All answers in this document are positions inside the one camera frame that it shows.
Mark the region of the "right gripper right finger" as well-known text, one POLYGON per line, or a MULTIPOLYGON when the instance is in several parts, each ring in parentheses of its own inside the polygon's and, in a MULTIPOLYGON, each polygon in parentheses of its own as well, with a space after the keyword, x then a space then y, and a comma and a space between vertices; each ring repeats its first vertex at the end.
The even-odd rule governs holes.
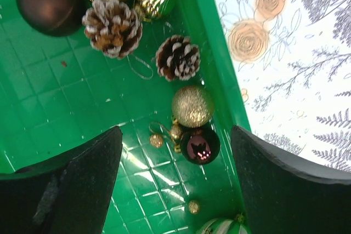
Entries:
POLYGON ((350 173, 235 125, 231 148, 252 233, 350 233, 350 173))

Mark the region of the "shiny dark red bauble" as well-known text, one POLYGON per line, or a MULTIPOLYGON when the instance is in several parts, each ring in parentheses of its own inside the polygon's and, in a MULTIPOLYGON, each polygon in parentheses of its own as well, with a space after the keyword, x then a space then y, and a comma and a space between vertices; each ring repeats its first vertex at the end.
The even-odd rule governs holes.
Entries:
POLYGON ((220 152, 220 139, 211 128, 194 128, 180 139, 180 151, 191 163, 205 165, 213 162, 220 152))

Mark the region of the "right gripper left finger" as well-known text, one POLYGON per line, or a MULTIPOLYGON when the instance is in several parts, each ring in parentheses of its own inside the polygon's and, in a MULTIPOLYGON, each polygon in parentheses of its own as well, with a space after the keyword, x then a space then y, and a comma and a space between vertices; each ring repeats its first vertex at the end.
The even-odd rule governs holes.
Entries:
POLYGON ((1 233, 101 233, 122 153, 118 126, 1 174, 1 233))

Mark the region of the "green plastic tray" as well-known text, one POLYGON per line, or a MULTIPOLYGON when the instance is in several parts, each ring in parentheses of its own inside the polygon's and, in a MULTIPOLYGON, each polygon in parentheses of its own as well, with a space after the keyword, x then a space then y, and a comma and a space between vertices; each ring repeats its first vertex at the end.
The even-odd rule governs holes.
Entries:
POLYGON ((103 233, 194 233, 214 218, 233 219, 244 206, 230 147, 234 124, 220 70, 230 73, 214 0, 175 0, 164 19, 144 24, 139 48, 110 59, 83 31, 49 37, 32 29, 15 0, 1 0, 1 167, 11 172, 69 150, 117 125, 123 150, 103 233), (220 153, 195 165, 171 142, 155 148, 151 132, 172 124, 171 102, 182 81, 157 74, 155 53, 174 34, 190 36, 201 66, 190 83, 215 100, 210 121, 220 153), (198 214, 188 210, 200 203, 198 214))

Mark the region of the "gold small ball ornament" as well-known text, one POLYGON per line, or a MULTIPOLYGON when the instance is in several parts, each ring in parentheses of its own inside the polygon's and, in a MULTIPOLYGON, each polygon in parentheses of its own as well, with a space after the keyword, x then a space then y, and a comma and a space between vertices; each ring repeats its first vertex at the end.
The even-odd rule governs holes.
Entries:
POLYGON ((187 85, 175 93, 171 109, 179 124, 188 128, 197 128, 208 123, 212 118, 214 101, 204 86, 187 85))

